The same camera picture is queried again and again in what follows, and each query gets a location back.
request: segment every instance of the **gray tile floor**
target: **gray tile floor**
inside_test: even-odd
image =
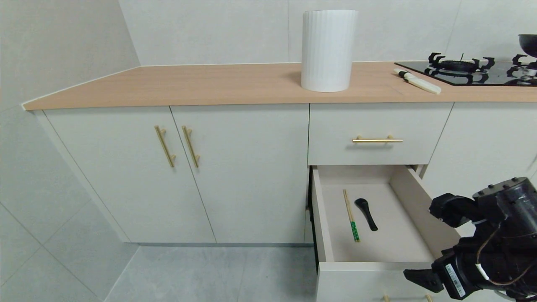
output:
[[[313,248],[140,247],[106,302],[315,300]]]

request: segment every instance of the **black ladle spoon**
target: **black ladle spoon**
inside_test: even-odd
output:
[[[375,221],[373,220],[373,216],[371,216],[371,212],[369,211],[369,204],[367,203],[367,200],[363,198],[358,198],[354,201],[354,204],[359,207],[364,215],[366,216],[367,223],[369,224],[369,228],[372,231],[378,231],[379,228],[376,226]]]

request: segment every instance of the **open drawer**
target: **open drawer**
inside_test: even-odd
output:
[[[460,238],[429,214],[431,197],[406,166],[313,167],[312,206],[319,260],[317,302],[449,301],[407,281],[404,269],[427,269]],[[360,236],[355,242],[343,196]],[[368,200],[378,231],[354,204]]]

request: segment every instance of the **gold drawer handle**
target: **gold drawer handle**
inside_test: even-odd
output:
[[[166,158],[170,163],[170,167],[175,167],[175,165],[173,164],[173,161],[175,160],[175,154],[170,156],[170,152],[168,151],[168,147],[166,146],[166,142],[164,141],[164,134],[166,133],[166,129],[161,130],[160,127],[155,126],[155,131],[157,132],[158,140],[161,141],[162,148],[164,149],[164,154],[166,154]]]
[[[192,129],[187,129],[186,126],[183,126],[181,128],[183,129],[183,133],[185,134],[186,144],[188,145],[188,149],[190,150],[190,155],[192,156],[192,160],[194,161],[194,166],[197,168],[199,167],[198,161],[200,160],[200,156],[196,155],[196,153],[194,152],[194,148],[192,148],[192,141],[190,141]]]
[[[390,297],[384,296],[383,298],[384,302],[390,302]],[[427,302],[433,302],[433,298],[430,295],[426,294],[425,298],[427,299]]]
[[[352,142],[403,142],[403,139],[394,139],[393,136],[388,135],[387,139],[364,139],[361,136],[358,136],[357,138],[353,139]]]

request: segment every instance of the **label sticker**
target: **label sticker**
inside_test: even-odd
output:
[[[459,293],[459,296],[462,298],[466,296],[466,291],[462,287],[461,281],[459,280],[459,277],[457,276],[457,273],[453,269],[453,266],[450,264],[446,265],[447,273],[449,274],[449,277],[451,278],[451,281],[453,281],[453,284],[455,285],[455,288],[457,289],[457,292]]]

